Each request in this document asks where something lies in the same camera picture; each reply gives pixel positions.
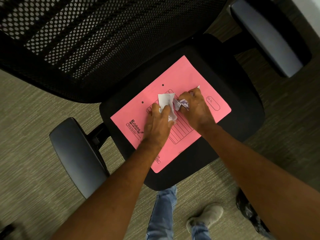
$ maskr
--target forearm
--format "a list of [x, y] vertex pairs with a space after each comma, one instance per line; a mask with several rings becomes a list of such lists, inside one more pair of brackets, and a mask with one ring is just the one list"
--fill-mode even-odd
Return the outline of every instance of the forearm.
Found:
[[123, 239], [145, 177], [160, 150], [143, 141], [52, 239]]
[[218, 125], [207, 127], [201, 134], [277, 239], [319, 239], [319, 192]]

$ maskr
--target chair backrest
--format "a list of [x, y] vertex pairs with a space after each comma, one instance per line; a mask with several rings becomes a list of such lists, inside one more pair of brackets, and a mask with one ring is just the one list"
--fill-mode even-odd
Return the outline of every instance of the chair backrest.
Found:
[[57, 96], [105, 101], [163, 50], [202, 33], [226, 0], [0, 0], [0, 68]]

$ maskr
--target jeans leg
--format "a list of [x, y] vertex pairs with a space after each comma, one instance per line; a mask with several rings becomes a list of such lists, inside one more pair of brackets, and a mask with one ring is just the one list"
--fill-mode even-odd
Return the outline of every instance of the jeans leg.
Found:
[[158, 191], [150, 217], [146, 240], [172, 240], [173, 212], [177, 204], [177, 187]]
[[198, 223], [192, 227], [191, 237], [192, 240], [211, 240], [208, 228], [204, 223]]

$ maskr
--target shoe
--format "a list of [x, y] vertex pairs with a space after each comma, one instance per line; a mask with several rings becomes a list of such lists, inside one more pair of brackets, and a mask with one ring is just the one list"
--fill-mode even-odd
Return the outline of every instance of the shoe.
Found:
[[223, 214], [223, 208], [219, 204], [210, 204], [205, 207], [202, 214], [198, 217], [191, 217], [186, 222], [186, 228], [189, 233], [191, 233], [191, 229], [193, 226], [202, 222], [209, 229], [214, 223], [216, 223]]

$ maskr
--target chair seat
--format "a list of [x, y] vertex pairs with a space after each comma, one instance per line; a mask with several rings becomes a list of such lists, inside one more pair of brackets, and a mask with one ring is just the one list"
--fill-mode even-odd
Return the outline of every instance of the chair seat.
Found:
[[[245, 141], [262, 126], [264, 109], [247, 74], [218, 39], [204, 34], [181, 42], [140, 66], [124, 79], [125, 87], [101, 103], [102, 119], [125, 160], [135, 149], [110, 117], [182, 56], [230, 106], [231, 113], [218, 122], [225, 131]], [[150, 169], [144, 183], [153, 190], [167, 189], [217, 158], [217, 153], [200, 137], [159, 173]]]

